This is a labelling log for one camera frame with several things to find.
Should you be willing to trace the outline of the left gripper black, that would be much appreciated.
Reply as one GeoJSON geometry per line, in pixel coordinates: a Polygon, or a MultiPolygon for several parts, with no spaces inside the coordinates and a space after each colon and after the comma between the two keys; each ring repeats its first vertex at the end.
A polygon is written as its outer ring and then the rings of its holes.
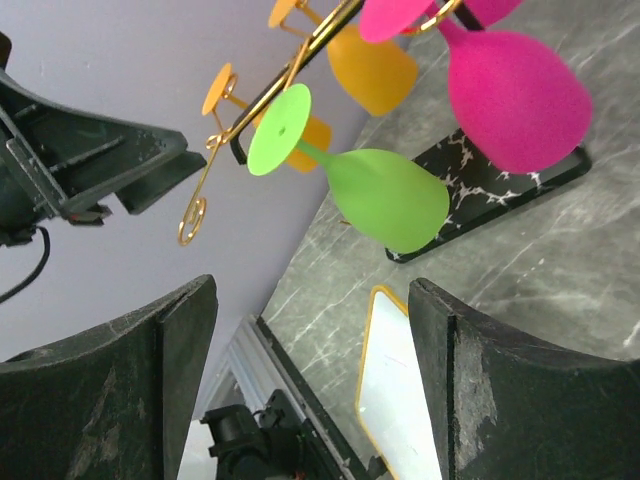
{"type": "Polygon", "coordinates": [[[202,170],[173,130],[89,113],[42,98],[6,74],[12,41],[1,35],[1,244],[30,243],[46,219],[98,227],[115,194],[139,215],[202,170]]]}

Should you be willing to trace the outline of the green wine glass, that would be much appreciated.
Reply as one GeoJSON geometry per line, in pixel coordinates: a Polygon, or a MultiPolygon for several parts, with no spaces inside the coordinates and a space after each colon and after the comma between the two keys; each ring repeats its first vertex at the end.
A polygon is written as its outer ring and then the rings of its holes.
{"type": "Polygon", "coordinates": [[[312,95],[295,84],[271,103],[251,140],[249,172],[265,176],[299,150],[324,170],[334,203],[365,236],[398,253],[433,240],[449,215],[445,184],[405,156],[381,149],[327,153],[303,139],[312,95]]]}

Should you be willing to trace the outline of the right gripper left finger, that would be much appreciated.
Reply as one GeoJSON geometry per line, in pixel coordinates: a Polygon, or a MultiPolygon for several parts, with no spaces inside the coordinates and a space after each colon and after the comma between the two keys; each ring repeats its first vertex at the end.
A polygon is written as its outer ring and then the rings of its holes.
{"type": "Polygon", "coordinates": [[[177,477],[218,311],[202,275],[1,365],[5,479],[177,477]]]}

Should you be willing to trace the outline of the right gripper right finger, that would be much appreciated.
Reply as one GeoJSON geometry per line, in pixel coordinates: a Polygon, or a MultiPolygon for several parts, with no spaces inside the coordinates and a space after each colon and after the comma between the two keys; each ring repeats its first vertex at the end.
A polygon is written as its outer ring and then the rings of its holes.
{"type": "Polygon", "coordinates": [[[570,350],[410,284],[409,322],[446,479],[635,479],[639,363],[570,350]]]}

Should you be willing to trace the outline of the pink wine glass front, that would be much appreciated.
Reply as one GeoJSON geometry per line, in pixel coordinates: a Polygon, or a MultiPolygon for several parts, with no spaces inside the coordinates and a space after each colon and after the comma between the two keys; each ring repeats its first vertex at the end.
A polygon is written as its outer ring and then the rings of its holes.
{"type": "Polygon", "coordinates": [[[592,97],[554,50],[513,31],[466,30],[452,21],[462,1],[367,1],[360,33],[369,43],[433,28],[450,52],[448,92],[460,128],[498,169],[544,170],[584,140],[592,97]]]}

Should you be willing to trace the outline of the pink wine glass back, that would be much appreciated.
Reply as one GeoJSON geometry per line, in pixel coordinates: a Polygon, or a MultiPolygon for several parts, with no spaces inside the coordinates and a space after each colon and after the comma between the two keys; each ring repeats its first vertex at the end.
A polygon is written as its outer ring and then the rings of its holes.
{"type": "Polygon", "coordinates": [[[511,15],[523,0],[467,0],[464,5],[484,28],[490,27],[511,15]]]}

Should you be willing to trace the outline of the pink wine glass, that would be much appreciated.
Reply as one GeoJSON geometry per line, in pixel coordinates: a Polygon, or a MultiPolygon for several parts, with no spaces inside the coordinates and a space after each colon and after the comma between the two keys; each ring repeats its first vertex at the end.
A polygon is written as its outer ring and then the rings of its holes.
{"type": "Polygon", "coordinates": [[[544,170],[584,140],[592,97],[554,50],[513,31],[466,30],[452,21],[462,1],[367,1],[360,33],[369,43],[433,28],[450,52],[448,92],[460,128],[498,169],[544,170]]]}
{"type": "Polygon", "coordinates": [[[511,15],[523,0],[467,0],[464,5],[484,28],[490,27],[511,15]]]}

